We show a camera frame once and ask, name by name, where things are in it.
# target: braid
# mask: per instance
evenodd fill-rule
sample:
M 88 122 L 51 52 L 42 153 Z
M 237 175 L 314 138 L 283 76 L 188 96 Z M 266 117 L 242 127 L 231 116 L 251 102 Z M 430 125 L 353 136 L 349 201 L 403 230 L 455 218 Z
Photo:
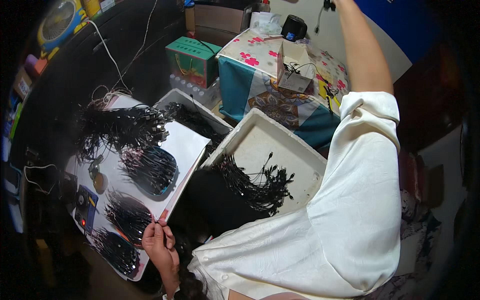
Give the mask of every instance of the braid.
M 179 280 L 180 280 L 180 290 L 175 293 L 175 300 L 209 300 L 207 297 L 208 286 L 204 284 L 205 278 L 203 280 L 198 280 L 195 277 L 195 274 L 190 272 L 187 268 L 188 264 L 192 260 L 192 245 L 187 235 L 178 228 L 171 228 L 175 239 L 175 249 L 179 254 L 180 264 L 179 264 Z
M 198 280 L 185 264 L 179 265 L 179 280 L 180 290 L 175 293 L 175 300 L 209 300 L 206 296 L 208 288 L 204 287 L 203 282 Z

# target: plastic bag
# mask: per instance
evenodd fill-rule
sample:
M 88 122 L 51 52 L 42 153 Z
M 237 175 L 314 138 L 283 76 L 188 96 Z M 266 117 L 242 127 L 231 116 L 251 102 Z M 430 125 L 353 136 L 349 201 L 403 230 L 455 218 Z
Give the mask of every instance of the plastic bag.
M 250 28 L 259 34 L 279 35 L 282 32 L 280 22 L 280 14 L 271 12 L 252 12 L 250 19 Z

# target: electric fan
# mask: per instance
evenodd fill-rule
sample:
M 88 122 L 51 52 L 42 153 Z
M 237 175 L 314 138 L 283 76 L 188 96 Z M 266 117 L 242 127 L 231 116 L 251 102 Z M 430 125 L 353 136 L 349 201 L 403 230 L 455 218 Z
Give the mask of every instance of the electric fan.
M 60 44 L 72 33 L 76 33 L 86 23 L 86 17 L 80 0 L 60 0 L 51 8 L 40 24 L 37 39 L 42 48 L 41 58 L 48 55 L 50 60 L 58 51 Z

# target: floral tablecloth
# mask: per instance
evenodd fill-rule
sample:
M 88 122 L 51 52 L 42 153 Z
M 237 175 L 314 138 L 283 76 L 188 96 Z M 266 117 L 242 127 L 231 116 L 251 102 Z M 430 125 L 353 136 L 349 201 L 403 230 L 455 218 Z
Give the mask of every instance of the floral tablecloth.
M 220 112 L 240 121 L 252 108 L 259 108 L 269 117 L 301 137 L 311 146 L 328 145 L 340 123 L 338 105 L 319 96 L 319 81 L 338 90 L 341 101 L 348 94 L 345 66 L 327 52 L 312 47 L 308 40 L 297 42 L 305 47 L 318 72 L 305 94 L 277 86 L 277 54 L 285 39 L 263 41 L 247 29 L 231 40 L 217 55 L 220 92 L 223 107 Z

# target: white shirt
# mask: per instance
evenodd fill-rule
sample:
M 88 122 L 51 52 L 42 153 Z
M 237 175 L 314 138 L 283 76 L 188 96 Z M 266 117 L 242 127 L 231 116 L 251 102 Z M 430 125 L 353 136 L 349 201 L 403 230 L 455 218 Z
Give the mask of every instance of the white shirt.
M 224 299 L 295 292 L 309 299 L 365 295 L 388 281 L 400 256 L 396 99 L 350 92 L 340 106 L 322 185 L 297 211 L 225 232 L 189 265 Z

